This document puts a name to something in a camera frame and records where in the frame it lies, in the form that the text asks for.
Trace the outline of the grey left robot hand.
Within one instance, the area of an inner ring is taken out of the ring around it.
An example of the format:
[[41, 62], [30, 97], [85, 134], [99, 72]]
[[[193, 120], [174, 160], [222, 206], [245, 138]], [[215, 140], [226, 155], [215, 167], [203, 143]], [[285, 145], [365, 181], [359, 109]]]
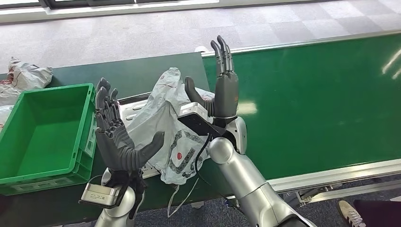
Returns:
[[121, 119], [116, 96], [118, 90], [101, 78], [96, 87], [96, 142], [103, 161], [114, 171], [141, 169], [164, 145], [164, 131], [157, 131], [152, 141], [136, 149]]

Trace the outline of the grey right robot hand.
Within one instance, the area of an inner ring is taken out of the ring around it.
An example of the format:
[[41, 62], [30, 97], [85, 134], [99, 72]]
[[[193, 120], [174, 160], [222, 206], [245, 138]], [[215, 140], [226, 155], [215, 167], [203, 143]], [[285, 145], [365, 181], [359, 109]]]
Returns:
[[225, 40], [218, 35], [217, 41], [210, 41], [216, 58], [215, 95], [211, 100], [203, 99], [196, 91], [194, 81], [190, 77], [184, 80], [184, 89], [191, 102], [202, 105], [208, 116], [232, 118], [236, 116], [239, 86], [238, 76], [234, 71], [233, 57]]

